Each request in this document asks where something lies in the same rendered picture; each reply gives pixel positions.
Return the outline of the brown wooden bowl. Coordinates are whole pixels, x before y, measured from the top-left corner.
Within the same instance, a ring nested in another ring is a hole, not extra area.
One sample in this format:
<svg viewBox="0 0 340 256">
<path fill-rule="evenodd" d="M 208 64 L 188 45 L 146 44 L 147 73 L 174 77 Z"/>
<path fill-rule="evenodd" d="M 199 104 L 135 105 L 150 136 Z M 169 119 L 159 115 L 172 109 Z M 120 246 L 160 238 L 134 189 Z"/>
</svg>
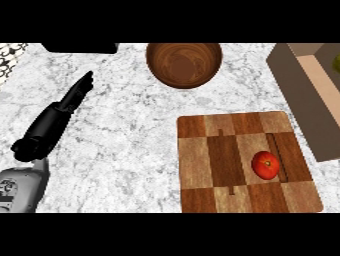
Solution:
<svg viewBox="0 0 340 256">
<path fill-rule="evenodd" d="M 193 89 L 215 77 L 222 65 L 219 43 L 150 43 L 147 65 L 156 78 L 171 87 Z"/>
</svg>

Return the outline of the brown cardboard box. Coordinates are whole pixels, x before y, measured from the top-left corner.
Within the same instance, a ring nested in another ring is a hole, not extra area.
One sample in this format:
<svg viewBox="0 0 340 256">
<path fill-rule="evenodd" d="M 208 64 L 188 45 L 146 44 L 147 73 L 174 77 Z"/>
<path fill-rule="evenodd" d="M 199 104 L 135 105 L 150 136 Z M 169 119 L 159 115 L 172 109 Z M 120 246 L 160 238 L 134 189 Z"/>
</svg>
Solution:
<svg viewBox="0 0 340 256">
<path fill-rule="evenodd" d="M 278 43 L 268 65 L 318 162 L 340 159 L 340 43 Z"/>
</svg>

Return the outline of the red tomato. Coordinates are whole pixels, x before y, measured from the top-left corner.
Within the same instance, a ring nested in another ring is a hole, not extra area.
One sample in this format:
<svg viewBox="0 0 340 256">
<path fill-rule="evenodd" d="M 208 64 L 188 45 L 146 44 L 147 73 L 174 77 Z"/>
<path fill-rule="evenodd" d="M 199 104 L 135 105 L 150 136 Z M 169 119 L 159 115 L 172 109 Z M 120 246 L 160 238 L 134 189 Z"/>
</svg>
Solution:
<svg viewBox="0 0 340 256">
<path fill-rule="evenodd" d="M 277 156 L 268 151 L 258 152 L 252 159 L 252 169 L 264 180 L 273 180 L 280 172 Z"/>
</svg>

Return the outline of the checkered wooden cutting board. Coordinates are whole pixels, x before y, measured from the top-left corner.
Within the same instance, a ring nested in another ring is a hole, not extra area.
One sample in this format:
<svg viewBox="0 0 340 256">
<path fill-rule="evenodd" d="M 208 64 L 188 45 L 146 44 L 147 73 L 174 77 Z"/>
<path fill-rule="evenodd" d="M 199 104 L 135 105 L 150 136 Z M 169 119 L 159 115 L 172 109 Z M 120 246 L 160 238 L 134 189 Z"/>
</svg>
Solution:
<svg viewBox="0 0 340 256">
<path fill-rule="evenodd" d="M 320 212 L 324 209 L 289 116 L 283 111 L 178 118 L 184 212 Z M 271 152 L 280 173 L 252 168 Z"/>
</svg>

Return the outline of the black appliance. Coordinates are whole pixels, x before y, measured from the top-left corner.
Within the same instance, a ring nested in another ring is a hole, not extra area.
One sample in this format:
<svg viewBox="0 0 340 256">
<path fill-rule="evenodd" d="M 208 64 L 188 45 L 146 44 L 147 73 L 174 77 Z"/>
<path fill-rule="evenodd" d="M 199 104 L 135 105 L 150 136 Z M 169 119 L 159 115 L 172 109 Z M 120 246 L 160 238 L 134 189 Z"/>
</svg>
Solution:
<svg viewBox="0 0 340 256">
<path fill-rule="evenodd" d="M 116 54 L 119 51 L 117 43 L 44 43 L 44 47 L 50 52 L 55 53 L 98 53 Z"/>
</svg>

